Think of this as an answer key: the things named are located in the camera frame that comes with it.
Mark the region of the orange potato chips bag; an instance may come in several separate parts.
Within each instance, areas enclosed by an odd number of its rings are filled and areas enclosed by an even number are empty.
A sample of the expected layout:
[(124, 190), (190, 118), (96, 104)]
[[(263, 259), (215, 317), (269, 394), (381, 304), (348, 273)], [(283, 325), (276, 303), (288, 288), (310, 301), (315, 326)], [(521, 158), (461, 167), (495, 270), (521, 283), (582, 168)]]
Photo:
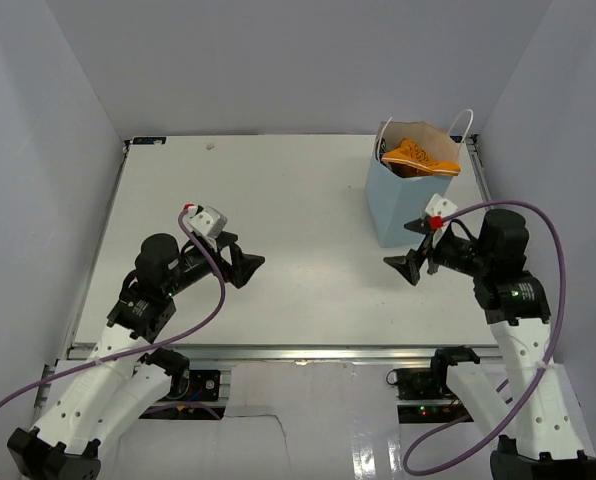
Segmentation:
[(397, 148), (384, 152), (380, 160), (392, 173), (400, 178), (455, 177), (461, 173), (458, 163), (438, 161), (410, 139), (404, 139)]

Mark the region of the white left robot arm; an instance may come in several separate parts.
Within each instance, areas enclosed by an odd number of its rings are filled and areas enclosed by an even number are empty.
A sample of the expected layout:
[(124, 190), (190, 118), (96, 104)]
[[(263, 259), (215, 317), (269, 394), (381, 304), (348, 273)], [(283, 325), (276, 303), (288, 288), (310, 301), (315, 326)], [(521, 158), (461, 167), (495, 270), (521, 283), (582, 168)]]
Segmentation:
[(264, 264), (229, 232), (216, 241), (193, 233), (184, 245), (166, 233), (142, 242), (117, 303), (89, 357), (56, 403), (7, 448), (28, 479), (94, 479), (110, 445), (154, 403), (183, 398), (189, 359), (157, 343), (173, 317), (175, 295), (210, 274), (245, 286)]

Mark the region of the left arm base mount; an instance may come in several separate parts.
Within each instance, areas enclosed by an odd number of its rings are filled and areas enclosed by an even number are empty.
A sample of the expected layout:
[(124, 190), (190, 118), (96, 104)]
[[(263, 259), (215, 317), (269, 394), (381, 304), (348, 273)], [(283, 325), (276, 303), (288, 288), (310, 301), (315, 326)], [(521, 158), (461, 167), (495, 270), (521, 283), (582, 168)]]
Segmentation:
[(169, 391), (159, 401), (217, 401), (220, 385), (219, 370), (190, 370), (188, 373), (174, 374)]

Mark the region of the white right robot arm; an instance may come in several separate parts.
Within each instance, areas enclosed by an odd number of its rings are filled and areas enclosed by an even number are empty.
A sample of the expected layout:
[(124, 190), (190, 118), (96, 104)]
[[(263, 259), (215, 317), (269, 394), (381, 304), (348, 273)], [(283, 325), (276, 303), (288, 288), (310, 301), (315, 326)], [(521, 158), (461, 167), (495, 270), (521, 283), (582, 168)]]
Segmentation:
[(488, 445), (495, 479), (596, 479), (596, 457), (586, 453), (567, 409), (553, 360), (564, 312), (552, 314), (541, 282), (525, 268), (529, 232), (512, 202), (483, 204), (478, 235), (457, 236), (460, 211), (448, 201), (433, 202), (406, 229), (423, 234), (420, 246), (385, 258), (411, 285), (423, 266), (472, 278), (474, 296), (499, 347), (511, 399), (505, 401), (468, 347), (438, 349), (429, 384), (439, 397), (457, 397), (484, 438), (458, 457), (414, 469), (410, 451), (402, 460), (411, 476), (449, 470)]

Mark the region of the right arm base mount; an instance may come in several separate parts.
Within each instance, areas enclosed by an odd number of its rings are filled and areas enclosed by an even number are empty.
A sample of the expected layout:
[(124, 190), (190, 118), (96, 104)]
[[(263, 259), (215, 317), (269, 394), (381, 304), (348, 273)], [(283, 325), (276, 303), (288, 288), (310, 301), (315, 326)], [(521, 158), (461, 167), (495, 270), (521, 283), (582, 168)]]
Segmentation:
[(408, 400), (454, 400), (456, 396), (436, 381), (429, 368), (398, 368), (389, 371), (387, 384), (397, 389), (397, 398)]

